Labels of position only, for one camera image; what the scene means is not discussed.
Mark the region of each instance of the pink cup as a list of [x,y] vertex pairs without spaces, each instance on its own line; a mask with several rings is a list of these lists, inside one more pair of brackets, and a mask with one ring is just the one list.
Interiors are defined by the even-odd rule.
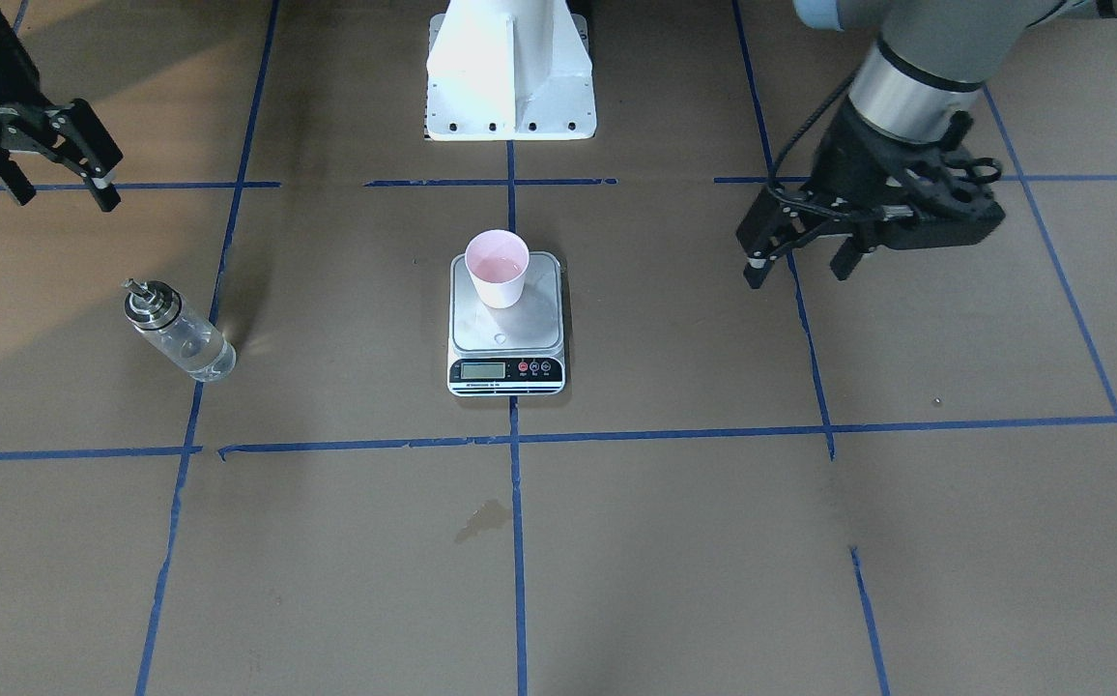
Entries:
[[465,264],[477,296],[487,307],[503,309],[519,302],[528,270],[528,246],[505,229],[490,229],[471,239]]

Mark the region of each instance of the metal bottle cap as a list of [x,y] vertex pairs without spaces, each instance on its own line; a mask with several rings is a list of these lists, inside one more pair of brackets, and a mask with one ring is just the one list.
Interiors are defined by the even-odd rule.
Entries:
[[130,278],[121,287],[130,290],[125,295],[125,316],[140,330],[160,330],[170,325],[180,313],[182,297],[169,284],[157,280],[139,283]]

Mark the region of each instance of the blue tape line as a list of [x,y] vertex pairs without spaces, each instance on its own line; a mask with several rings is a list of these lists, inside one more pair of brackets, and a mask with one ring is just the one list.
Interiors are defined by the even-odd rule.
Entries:
[[739,51],[743,54],[743,67],[748,71],[748,90],[752,92],[752,106],[756,111],[756,128],[761,132],[761,146],[765,151],[765,168],[774,166],[774,153],[770,145],[770,133],[765,132],[765,113],[761,107],[761,93],[756,90],[756,73],[752,68],[752,53],[748,51],[748,36],[743,28],[743,11],[739,0],[731,0],[734,9],[734,26],[739,31]]
[[519,402],[508,401],[512,422],[512,532],[515,547],[515,679],[518,696],[528,695],[528,641],[524,603],[524,514],[519,495]]
[[515,232],[515,141],[506,142],[506,229]]
[[1001,131],[1001,140],[1005,142],[1005,151],[1010,154],[1010,162],[1013,162],[1013,171],[1018,172],[1019,181],[1022,183],[1022,192],[1027,194],[1028,203],[1031,206],[1031,214],[1034,216],[1035,225],[1040,228],[1040,236],[1043,238],[1043,246],[1049,250],[1049,259],[1052,261],[1052,268],[1057,270],[1057,278],[1061,282],[1061,289],[1065,290],[1066,299],[1070,303],[1070,311],[1075,313],[1075,321],[1078,322],[1078,331],[1083,335],[1083,343],[1087,344],[1087,352],[1090,353],[1094,364],[1096,364],[1096,371],[1099,374],[1100,383],[1104,387],[1104,393],[1109,400],[1109,404],[1113,407],[1113,413],[1117,419],[1117,399],[1116,392],[1113,391],[1113,384],[1107,379],[1107,370],[1104,370],[1104,363],[1100,361],[1099,351],[1096,349],[1096,342],[1092,340],[1092,332],[1088,328],[1087,320],[1083,317],[1083,312],[1078,305],[1078,298],[1075,297],[1075,290],[1070,285],[1070,279],[1066,276],[1066,268],[1061,264],[1061,259],[1057,256],[1057,246],[1052,242],[1052,235],[1049,233],[1049,226],[1043,221],[1043,214],[1040,213],[1040,204],[1035,202],[1034,193],[1031,191],[1031,183],[1028,181],[1027,172],[1022,170],[1022,164],[1019,162],[1018,151],[1013,149],[1013,141],[1010,139],[1010,133],[1005,130],[1005,121],[1001,117],[1001,111],[996,107],[995,98],[992,98],[992,93],[987,89],[986,85],[984,87],[984,97],[987,101],[989,109],[992,109],[992,118],[996,120],[997,131]]
[[823,435],[819,425],[795,427],[726,427],[705,430],[640,430],[612,432],[551,432],[522,435],[519,441],[623,441],[623,440],[698,440],[707,437],[771,437],[779,435]]
[[505,178],[378,178],[365,189],[394,189],[412,185],[506,185]]
[[219,299],[223,295],[223,275],[228,270],[228,249],[232,247],[232,236],[236,235],[237,217],[240,216],[240,198],[245,193],[246,173],[249,171],[249,154],[254,150],[254,135],[258,128],[258,111],[261,107],[261,93],[267,87],[267,66],[270,65],[270,48],[276,42],[276,22],[279,21],[279,0],[270,4],[270,18],[267,19],[267,40],[262,44],[261,61],[258,63],[258,80],[255,83],[254,102],[249,105],[249,122],[246,123],[245,145],[240,147],[240,166],[237,168],[237,184],[232,187],[232,209],[228,212],[228,227],[223,231],[223,249],[219,251],[219,269],[214,274],[214,292],[211,294],[211,323],[219,321]]
[[[781,175],[777,181],[784,183],[805,183],[805,175]],[[768,177],[763,175],[716,175],[713,178],[713,183],[767,183],[770,181]]]
[[871,611],[871,598],[868,598],[868,587],[863,584],[862,568],[859,563],[859,549],[850,547],[850,562],[856,566],[856,584],[859,585],[859,604],[863,609],[863,622],[868,625],[868,642],[871,642],[871,659],[877,665],[877,683],[880,684],[880,696],[889,696],[889,675],[885,673],[885,654],[880,650],[880,635],[877,633],[877,617]]
[[[763,114],[761,107],[761,93],[756,90],[756,74],[752,67],[752,51],[748,49],[748,36],[743,27],[743,11],[739,8],[739,0],[732,0],[731,4],[734,10],[734,25],[739,32],[739,51],[743,54],[743,67],[748,74],[748,90],[752,92],[752,106],[756,111],[756,128],[761,132],[761,146],[765,153],[765,168],[771,169],[774,166],[774,158],[772,158],[772,146],[770,145],[770,131],[765,127],[765,114]],[[714,178],[714,183],[718,183],[718,178]],[[765,177],[761,177],[761,182],[763,181],[766,181]],[[794,256],[791,252],[786,255],[786,264],[790,266],[791,274],[794,277],[794,305],[799,308],[800,323],[803,326],[803,334],[806,335],[806,349],[809,349],[812,362],[812,384],[815,389],[815,402],[818,402],[818,407],[820,408],[820,423],[823,425],[824,441],[829,449],[829,459],[832,461],[838,455],[837,445],[833,441],[833,431],[829,428],[829,407],[824,400],[824,387],[820,382],[820,365],[818,360],[815,360],[812,327],[809,321],[806,321],[806,307],[803,304],[803,287],[800,283],[799,269],[794,266]]]
[[25,10],[29,8],[30,0],[21,0],[21,4],[18,6],[17,17],[13,18],[13,34],[21,31],[21,22],[25,21]]
[[192,454],[193,433],[197,431],[197,411],[202,406],[202,383],[193,384],[193,402],[189,409],[189,422],[184,425],[184,452],[180,456],[180,466],[175,467],[175,486],[173,504],[169,513],[169,550],[164,552],[164,563],[160,565],[160,576],[155,579],[154,600],[151,604],[151,620],[146,623],[146,639],[142,645],[142,662],[139,665],[139,684],[134,696],[145,696],[146,681],[151,678],[151,661],[155,654],[155,638],[160,633],[160,616],[164,609],[164,593],[169,589],[169,572],[171,557],[175,549],[175,530],[180,525],[180,493],[184,488],[184,479],[189,476],[189,459]]
[[[261,63],[258,66],[258,83],[255,84],[254,102],[249,109],[249,123],[246,124],[245,146],[240,150],[240,168],[237,170],[237,185],[232,189],[232,209],[228,212],[228,227],[223,235],[223,249],[219,251],[219,271],[214,276],[214,292],[211,297],[211,322],[219,317],[219,286],[223,280],[223,271],[227,268],[228,248],[232,245],[232,232],[236,230],[237,212],[240,210],[240,193],[245,190],[246,172],[249,169],[249,153],[254,146],[255,125],[258,122],[258,107],[261,106],[261,93],[267,83],[267,66],[270,61],[270,48],[276,36],[276,22],[279,19],[280,0],[271,0],[270,18],[267,21],[267,38],[262,45]],[[189,425],[184,428],[184,447],[193,445],[193,436],[197,431],[197,416],[202,407],[202,383],[193,387],[193,404],[189,411]],[[184,452],[180,457],[180,466],[175,470],[175,488],[173,489],[173,506],[169,518],[169,551],[164,555],[164,563],[160,568],[160,576],[155,580],[154,603],[151,607],[151,620],[146,626],[146,639],[142,647],[142,664],[139,666],[139,684],[135,696],[145,696],[146,683],[151,678],[151,661],[155,650],[155,637],[160,630],[160,613],[164,603],[164,593],[169,589],[169,570],[171,569],[171,557],[175,546],[175,530],[180,524],[180,506],[182,499],[180,493],[184,488],[184,479],[189,475],[189,463],[191,454]]]
[[376,178],[364,189],[398,189],[423,185],[614,185],[617,178]]
[[219,447],[219,458],[227,461],[232,452],[338,452],[343,449],[400,449],[404,447],[461,447],[465,445],[506,445],[510,437],[488,435],[477,437],[430,437],[411,440],[343,440],[343,441],[264,441],[255,445]]
[[[118,190],[194,190],[194,189],[236,189],[235,181],[142,181],[117,183]],[[278,181],[246,181],[240,187],[244,189],[280,189],[283,185]],[[35,190],[86,190],[85,183],[37,183]]]
[[0,452],[0,463],[32,463],[40,459],[109,459],[114,457],[174,457],[201,452],[201,447],[112,447],[107,449],[36,449]]
[[803,303],[803,285],[799,282],[799,268],[794,265],[794,254],[786,252],[786,265],[794,278],[794,305],[799,308],[799,322],[806,336],[806,353],[812,362],[812,387],[815,389],[815,404],[820,408],[820,423],[824,428],[824,444],[829,448],[829,461],[838,458],[838,448],[833,441],[833,429],[829,426],[829,404],[824,400],[824,384],[820,381],[820,363],[815,360],[815,343],[812,342],[812,326],[806,321],[806,305]]
[[516,178],[515,185],[614,185],[617,178]]
[[1000,430],[1011,427],[1079,427],[1116,425],[1116,416],[1057,416],[1048,419],[992,419],[982,421],[915,421],[834,425],[833,432],[924,432],[934,430]]

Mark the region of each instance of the kitchen scale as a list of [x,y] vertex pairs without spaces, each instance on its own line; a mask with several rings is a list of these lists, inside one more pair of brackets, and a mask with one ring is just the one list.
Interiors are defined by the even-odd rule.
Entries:
[[448,390],[456,397],[557,393],[567,383],[563,355],[562,269],[546,251],[528,255],[524,292],[505,309],[483,304],[465,255],[451,261]]

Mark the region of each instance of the water bottle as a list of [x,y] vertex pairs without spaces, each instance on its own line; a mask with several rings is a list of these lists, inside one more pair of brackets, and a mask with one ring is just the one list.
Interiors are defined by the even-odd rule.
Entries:
[[223,334],[193,312],[180,292],[157,280],[122,283],[125,316],[147,343],[169,356],[175,366],[199,382],[214,382],[227,376],[237,364],[237,352]]

